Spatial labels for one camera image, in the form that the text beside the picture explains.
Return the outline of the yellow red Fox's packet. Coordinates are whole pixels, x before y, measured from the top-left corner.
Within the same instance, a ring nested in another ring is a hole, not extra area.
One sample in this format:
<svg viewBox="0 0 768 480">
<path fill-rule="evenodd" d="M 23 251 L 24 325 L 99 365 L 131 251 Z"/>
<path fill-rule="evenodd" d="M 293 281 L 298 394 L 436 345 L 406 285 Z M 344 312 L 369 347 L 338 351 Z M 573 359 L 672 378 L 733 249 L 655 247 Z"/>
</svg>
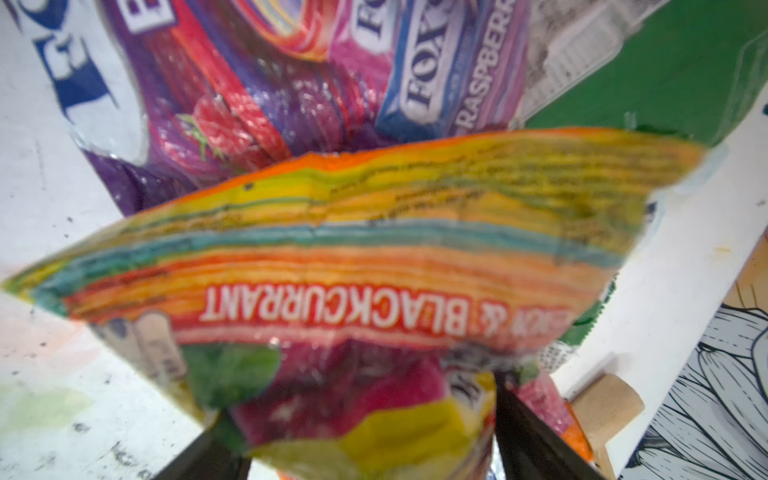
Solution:
<svg viewBox="0 0 768 480">
<path fill-rule="evenodd" d="M 307 154 L 4 281 L 296 479 L 481 479 L 499 373 L 592 307 L 705 148 L 609 128 Z"/>
</svg>

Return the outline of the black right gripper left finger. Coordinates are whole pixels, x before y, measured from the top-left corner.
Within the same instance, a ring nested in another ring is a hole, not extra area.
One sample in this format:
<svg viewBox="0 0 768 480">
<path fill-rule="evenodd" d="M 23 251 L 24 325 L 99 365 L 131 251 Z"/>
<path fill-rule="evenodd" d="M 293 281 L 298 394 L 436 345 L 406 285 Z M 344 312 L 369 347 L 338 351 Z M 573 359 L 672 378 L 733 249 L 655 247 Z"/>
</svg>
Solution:
<svg viewBox="0 0 768 480">
<path fill-rule="evenodd" d="M 251 461 L 237 456 L 209 433 L 199 435 L 153 480 L 246 480 Z"/>
</svg>

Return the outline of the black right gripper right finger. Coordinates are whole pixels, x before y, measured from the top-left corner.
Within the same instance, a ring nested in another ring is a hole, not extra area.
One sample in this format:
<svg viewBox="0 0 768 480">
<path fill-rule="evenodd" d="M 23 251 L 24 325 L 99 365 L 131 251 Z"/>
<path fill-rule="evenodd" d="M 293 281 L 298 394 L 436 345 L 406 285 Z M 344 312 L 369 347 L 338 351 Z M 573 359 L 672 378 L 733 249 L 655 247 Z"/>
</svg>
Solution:
<svg viewBox="0 0 768 480">
<path fill-rule="evenodd" d="M 495 373 L 494 379 L 495 436 L 507 479 L 604 479 L 505 387 L 502 374 Z"/>
</svg>

